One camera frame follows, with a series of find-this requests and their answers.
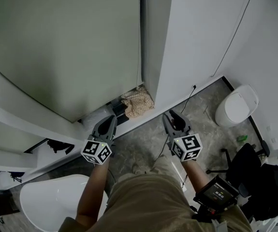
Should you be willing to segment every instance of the small display screen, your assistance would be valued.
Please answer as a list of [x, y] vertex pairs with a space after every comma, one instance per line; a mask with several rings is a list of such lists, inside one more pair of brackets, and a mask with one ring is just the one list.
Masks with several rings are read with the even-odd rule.
[[217, 182], [212, 185], [208, 190], [204, 192], [204, 195], [217, 203], [218, 205], [223, 205], [228, 202], [234, 196], [223, 188]]

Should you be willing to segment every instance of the black cable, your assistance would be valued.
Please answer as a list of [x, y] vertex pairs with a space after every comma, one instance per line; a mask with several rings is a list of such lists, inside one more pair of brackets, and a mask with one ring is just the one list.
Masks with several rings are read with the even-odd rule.
[[[196, 88], [197, 88], [197, 86], [194, 85], [194, 86], [193, 86], [193, 90], [192, 90], [192, 92], [190, 93], [190, 95], [189, 95], [189, 97], [188, 97], [188, 99], [187, 99], [187, 101], [186, 101], [186, 103], [185, 103], [185, 106], [184, 106], [182, 112], [184, 111], [184, 109], [185, 109], [185, 107], [186, 107], [186, 105], [187, 105], [187, 102], [189, 101], [189, 99], [190, 99], [192, 93], [195, 91]], [[163, 153], [163, 150], [164, 150], [164, 147], [165, 147], [165, 145], [166, 145], [166, 143], [167, 143], [167, 141], [168, 141], [168, 138], [169, 138], [169, 135], [167, 136], [167, 139], [166, 139], [166, 141], [164, 142], [164, 145], [163, 145], [163, 147], [162, 147], [162, 150], [161, 150], [159, 156], [156, 158], [156, 160], [157, 160], [157, 159], [161, 156], [161, 154]]]
[[14, 175], [10, 175], [10, 178], [13, 179], [13, 181], [18, 181], [19, 183], [22, 183], [22, 178], [21, 177], [17, 177], [17, 176], [14, 176]]
[[112, 174], [111, 170], [108, 169], [108, 171], [110, 172], [111, 176], [113, 177], [113, 179], [114, 179], [114, 184], [115, 184], [115, 183], [116, 183], [116, 180], [115, 180], [114, 175]]
[[185, 103], [185, 106], [184, 106], [184, 108], [183, 108], [183, 110], [182, 110], [182, 112], [181, 112], [181, 113], [183, 113], [183, 112], [184, 112], [185, 107], [186, 107], [186, 105], [187, 105], [187, 102], [189, 101], [189, 99], [190, 99], [190, 97], [191, 97], [192, 93], [195, 91], [195, 89], [196, 89], [196, 88], [197, 88], [197, 86], [196, 86], [196, 85], [194, 85], [194, 86], [193, 86], [193, 90], [192, 90], [192, 92], [190, 93], [190, 95], [189, 95], [189, 97], [188, 97], [188, 99], [187, 99], [187, 101], [186, 101], [186, 103]]
[[167, 139], [166, 139], [166, 141], [164, 142], [164, 145], [163, 145], [163, 147], [162, 147], [162, 150], [161, 150], [159, 156], [156, 158], [155, 161], [157, 161], [157, 159], [158, 159], [158, 158], [161, 156], [161, 154], [163, 153], [163, 150], [164, 150], [164, 147], [165, 147], [165, 145], [166, 145], [166, 143], [167, 143], [167, 141], [168, 141], [168, 138], [169, 138], [169, 135], [167, 136]]
[[241, 20], [240, 20], [239, 24], [237, 25], [236, 31], [234, 32], [234, 36], [232, 37], [232, 39], [231, 39], [231, 41], [230, 41], [230, 44], [229, 44], [229, 46], [228, 46], [228, 48], [227, 48], [227, 50], [226, 50], [224, 56], [222, 57], [222, 59], [221, 59], [221, 61], [220, 61], [220, 63], [219, 63], [219, 66], [217, 67], [216, 71], [214, 72], [214, 74], [213, 74], [211, 77], [213, 77], [213, 76], [216, 74], [217, 70], [219, 69], [219, 67], [220, 67], [220, 65], [221, 65], [221, 63], [222, 63], [222, 61], [224, 60], [224, 58], [225, 58], [225, 56], [226, 56], [226, 54], [227, 54], [227, 52], [228, 52], [228, 50], [229, 50], [229, 47], [231, 46], [231, 43], [232, 43], [232, 41], [234, 40], [234, 37], [235, 37], [235, 35], [236, 35], [236, 32], [237, 32], [237, 30], [239, 29], [239, 26], [240, 26], [240, 24], [241, 24], [241, 22], [242, 22], [243, 16], [244, 16], [245, 11], [246, 11], [246, 9], [247, 9], [247, 7], [248, 7], [248, 5], [249, 5], [249, 2], [250, 2], [250, 0], [249, 0], [249, 1], [247, 2], [247, 4], [246, 4], [245, 10], [244, 10], [244, 12], [243, 12], [243, 14], [242, 14], [242, 17], [241, 17]]
[[188, 177], [188, 175], [185, 176], [185, 179], [184, 179], [184, 181], [183, 181], [182, 190], [183, 190], [183, 187], [184, 187], [184, 185], [185, 185], [185, 183], [186, 183], [187, 177]]

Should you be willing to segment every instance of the green object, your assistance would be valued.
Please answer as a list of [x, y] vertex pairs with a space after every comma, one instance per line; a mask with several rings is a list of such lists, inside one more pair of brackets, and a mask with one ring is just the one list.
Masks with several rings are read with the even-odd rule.
[[239, 136], [236, 138], [237, 142], [243, 142], [247, 140], [247, 135]]

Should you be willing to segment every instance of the white washbasin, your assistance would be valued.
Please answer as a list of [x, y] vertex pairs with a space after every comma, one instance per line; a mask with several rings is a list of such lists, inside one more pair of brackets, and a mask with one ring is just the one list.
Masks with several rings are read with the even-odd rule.
[[[20, 202], [29, 221], [44, 232], [57, 232], [66, 217], [75, 218], [76, 209], [89, 177], [81, 174], [26, 184]], [[108, 196], [103, 199], [98, 219], [103, 215]]]

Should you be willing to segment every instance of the human arm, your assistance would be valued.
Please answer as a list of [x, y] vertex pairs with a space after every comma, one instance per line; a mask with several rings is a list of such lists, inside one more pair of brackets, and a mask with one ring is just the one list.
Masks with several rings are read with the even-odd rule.
[[182, 161], [181, 163], [188, 175], [193, 188], [195, 189], [195, 192], [199, 192], [205, 185], [210, 182], [207, 174], [202, 170], [202, 168], [196, 161], [187, 160]]
[[109, 159], [103, 165], [96, 164], [78, 204], [75, 220], [87, 229], [97, 222], [108, 168]]

